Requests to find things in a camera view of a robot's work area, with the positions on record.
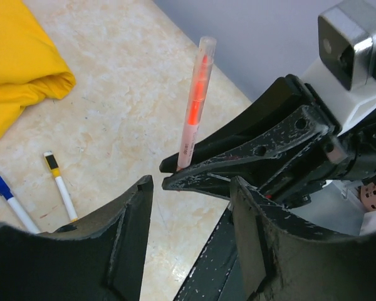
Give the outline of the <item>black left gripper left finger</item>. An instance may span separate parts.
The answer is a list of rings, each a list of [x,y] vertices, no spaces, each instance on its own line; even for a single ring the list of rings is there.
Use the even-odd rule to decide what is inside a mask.
[[[0,300],[138,300],[153,179],[52,233],[0,223]]]

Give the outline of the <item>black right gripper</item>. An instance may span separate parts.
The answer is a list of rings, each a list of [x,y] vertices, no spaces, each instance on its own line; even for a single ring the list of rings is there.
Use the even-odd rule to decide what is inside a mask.
[[[241,177],[285,207],[310,202],[329,180],[376,184],[376,109],[347,133],[313,87],[276,79],[245,111],[197,143],[189,167],[164,159],[162,188],[230,197]]]

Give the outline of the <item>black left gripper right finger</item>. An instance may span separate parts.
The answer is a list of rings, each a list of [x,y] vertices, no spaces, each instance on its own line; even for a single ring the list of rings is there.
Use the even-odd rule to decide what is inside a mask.
[[[376,300],[376,232],[317,226],[240,177],[230,195],[248,300]]]

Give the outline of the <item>thin white yellow-end pen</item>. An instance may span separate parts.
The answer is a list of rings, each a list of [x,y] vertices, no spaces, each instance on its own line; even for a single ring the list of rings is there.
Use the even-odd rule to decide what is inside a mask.
[[[66,212],[68,213],[68,217],[71,222],[74,222],[78,219],[78,215],[76,213],[75,207],[73,205],[73,202],[70,198],[70,194],[66,188],[65,182],[62,178],[62,176],[59,176],[57,178],[54,178],[56,185],[58,187],[58,190],[60,192],[60,195],[62,197],[63,203],[66,208]]]

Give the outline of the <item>orange pink highlighter pen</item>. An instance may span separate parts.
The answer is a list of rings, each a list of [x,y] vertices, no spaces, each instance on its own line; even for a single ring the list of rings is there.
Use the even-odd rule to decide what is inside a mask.
[[[176,171],[189,167],[192,161],[214,63],[216,45],[216,39],[210,36],[203,36],[199,42],[198,52],[192,72],[191,87],[185,113],[184,128],[182,131]]]

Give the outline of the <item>white blue-end pen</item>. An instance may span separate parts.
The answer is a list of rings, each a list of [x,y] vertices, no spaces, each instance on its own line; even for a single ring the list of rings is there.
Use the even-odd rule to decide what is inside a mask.
[[[24,225],[24,227],[30,232],[34,234],[40,233],[39,228],[35,224],[35,222],[31,219],[29,214],[24,210],[21,203],[16,199],[14,196],[13,198],[7,201],[11,209],[14,211],[20,222]]]

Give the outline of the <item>small yellow pen cap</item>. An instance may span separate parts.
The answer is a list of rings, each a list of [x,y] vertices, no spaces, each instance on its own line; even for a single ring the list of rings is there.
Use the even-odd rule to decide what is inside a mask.
[[[54,154],[51,151],[47,151],[43,154],[43,156],[53,177],[57,178],[61,176],[60,168],[58,166],[58,163],[56,161]]]

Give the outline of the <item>small blue pen cap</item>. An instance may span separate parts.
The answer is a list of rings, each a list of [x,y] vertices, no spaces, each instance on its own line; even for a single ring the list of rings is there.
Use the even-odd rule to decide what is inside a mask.
[[[9,200],[14,197],[10,187],[6,184],[5,180],[0,176],[0,196],[5,200]]]

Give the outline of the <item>clear pen cap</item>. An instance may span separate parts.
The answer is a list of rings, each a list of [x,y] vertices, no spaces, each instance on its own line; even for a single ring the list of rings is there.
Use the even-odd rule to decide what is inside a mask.
[[[186,119],[189,125],[197,125],[200,122],[214,63],[216,44],[216,39],[209,36],[203,36],[200,39],[187,106]]]

